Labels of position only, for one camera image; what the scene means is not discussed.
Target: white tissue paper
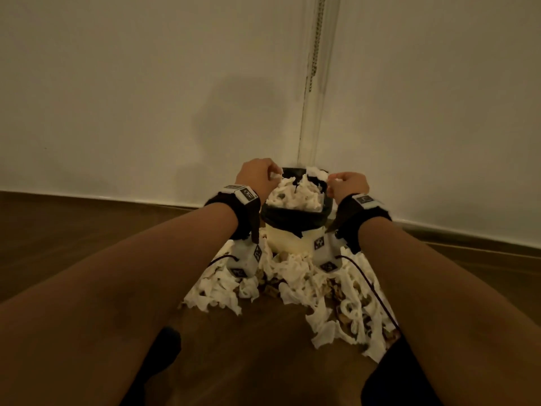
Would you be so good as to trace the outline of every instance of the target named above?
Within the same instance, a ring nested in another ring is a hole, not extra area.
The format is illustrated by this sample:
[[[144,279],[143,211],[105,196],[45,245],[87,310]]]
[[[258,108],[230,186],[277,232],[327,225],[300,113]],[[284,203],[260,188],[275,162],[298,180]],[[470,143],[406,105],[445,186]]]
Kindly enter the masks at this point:
[[[232,244],[233,241],[227,241],[216,257],[229,252]],[[264,228],[260,229],[260,246],[263,254],[259,268],[266,274],[267,280],[273,278],[282,280],[278,285],[278,290],[283,303],[303,305],[313,309],[314,312],[306,316],[306,321],[315,333],[315,337],[312,339],[315,348],[340,338],[350,345],[367,344],[368,349],[363,354],[371,357],[375,362],[381,360],[386,352],[382,329],[392,332],[395,327],[361,273],[351,262],[343,260],[342,268],[333,273],[325,273],[314,266],[308,253],[288,254],[287,259],[280,262],[278,256],[273,258],[267,244]],[[389,302],[382,293],[374,271],[365,256],[362,253],[353,255],[347,248],[342,248],[341,252],[342,255],[350,257],[361,267],[368,279],[374,283],[376,292],[394,317]],[[259,296],[258,279],[256,277],[236,279],[226,269],[225,261],[226,259],[219,260],[204,271],[201,278],[185,296],[184,304],[188,307],[196,306],[203,312],[208,312],[208,305],[228,307],[240,315],[242,311],[238,297],[252,301],[257,299]],[[342,326],[338,321],[328,320],[332,309],[326,306],[324,288],[327,286],[329,278],[333,278],[342,287],[345,299],[340,303],[340,310],[342,314],[352,320],[348,326]],[[359,285],[360,292],[354,287],[354,283]],[[370,302],[366,306],[362,306],[362,301],[366,302],[368,297],[371,298]],[[363,314],[371,318],[367,323],[372,331],[370,336],[362,319]],[[345,331],[342,329],[343,327],[349,328],[349,330]]]
[[[270,193],[267,204],[276,208],[321,212],[324,195],[320,187],[308,181],[309,176],[327,182],[328,173],[316,167],[308,167],[297,186],[294,184],[295,178],[282,179],[278,187]]]

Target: floor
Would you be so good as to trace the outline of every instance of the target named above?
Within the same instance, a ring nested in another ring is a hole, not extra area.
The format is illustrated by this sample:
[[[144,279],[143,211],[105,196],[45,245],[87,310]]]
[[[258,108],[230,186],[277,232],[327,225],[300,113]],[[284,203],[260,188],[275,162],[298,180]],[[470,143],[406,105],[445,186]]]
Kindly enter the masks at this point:
[[[186,211],[179,208],[0,193],[0,301],[108,245]],[[541,253],[528,248],[418,238],[503,293],[541,324]],[[305,308],[261,297],[243,314],[183,308],[177,361],[147,385],[149,405],[358,405],[375,363],[342,341],[315,350]]]

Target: black cable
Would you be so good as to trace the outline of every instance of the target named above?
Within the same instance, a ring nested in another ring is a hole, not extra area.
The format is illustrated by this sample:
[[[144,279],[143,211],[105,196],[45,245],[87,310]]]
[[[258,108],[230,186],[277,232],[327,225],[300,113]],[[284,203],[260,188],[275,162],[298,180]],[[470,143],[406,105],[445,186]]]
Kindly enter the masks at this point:
[[[346,259],[348,259],[348,261],[351,262],[353,265],[357,266],[357,269],[358,269],[359,272],[361,273],[362,277],[366,280],[366,283],[369,285],[369,287],[370,287],[370,289],[372,290],[372,292],[374,292],[375,297],[379,300],[379,302],[380,302],[381,305],[383,306],[383,310],[385,311],[385,313],[387,314],[387,316],[389,316],[389,319],[390,319],[391,322],[393,323],[394,327],[395,327],[400,333],[402,333],[402,331],[400,330],[400,327],[398,327],[398,324],[396,323],[396,321],[395,321],[395,320],[393,319],[393,317],[391,316],[391,313],[389,312],[389,310],[387,309],[387,307],[383,304],[383,301],[382,301],[382,299],[379,297],[378,293],[375,291],[374,285],[370,283],[369,279],[366,277],[365,273],[362,272],[362,269],[359,267],[359,265],[357,265],[353,259],[351,259],[350,257],[344,256],[344,255],[336,255],[335,258],[336,258],[336,259],[338,259],[338,258],[346,258]]]
[[[207,268],[209,266],[211,266],[212,264],[215,264],[216,262],[218,262],[220,259],[224,259],[224,258],[233,258],[235,260],[235,262],[238,262],[239,261],[239,258],[237,258],[236,256],[233,256],[233,255],[222,255],[220,257],[217,257],[216,259],[213,259],[212,261],[210,261],[210,264],[207,265]]]

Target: white wall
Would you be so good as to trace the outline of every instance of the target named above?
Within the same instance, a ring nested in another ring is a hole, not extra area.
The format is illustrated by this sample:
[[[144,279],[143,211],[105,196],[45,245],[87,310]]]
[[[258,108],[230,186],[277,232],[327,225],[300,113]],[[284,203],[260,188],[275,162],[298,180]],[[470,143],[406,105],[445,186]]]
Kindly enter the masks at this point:
[[[541,246],[541,0],[342,0],[316,163],[394,216]]]
[[[0,190],[201,204],[296,163],[314,0],[0,0]]]

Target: wristband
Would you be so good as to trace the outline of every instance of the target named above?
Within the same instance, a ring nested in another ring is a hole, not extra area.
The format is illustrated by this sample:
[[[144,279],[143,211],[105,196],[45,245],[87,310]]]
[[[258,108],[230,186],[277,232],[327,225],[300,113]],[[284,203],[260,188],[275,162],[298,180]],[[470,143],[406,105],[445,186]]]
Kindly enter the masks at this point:
[[[336,230],[336,238],[345,239],[349,249],[356,254],[359,246],[359,228],[371,218],[382,217],[392,221],[383,204],[366,194],[345,197],[336,212],[336,218],[327,231]]]
[[[228,205],[237,217],[239,225],[230,239],[246,239],[251,232],[253,243],[259,243],[261,200],[250,187],[246,185],[227,185],[210,198],[205,203],[205,206],[215,202]]]

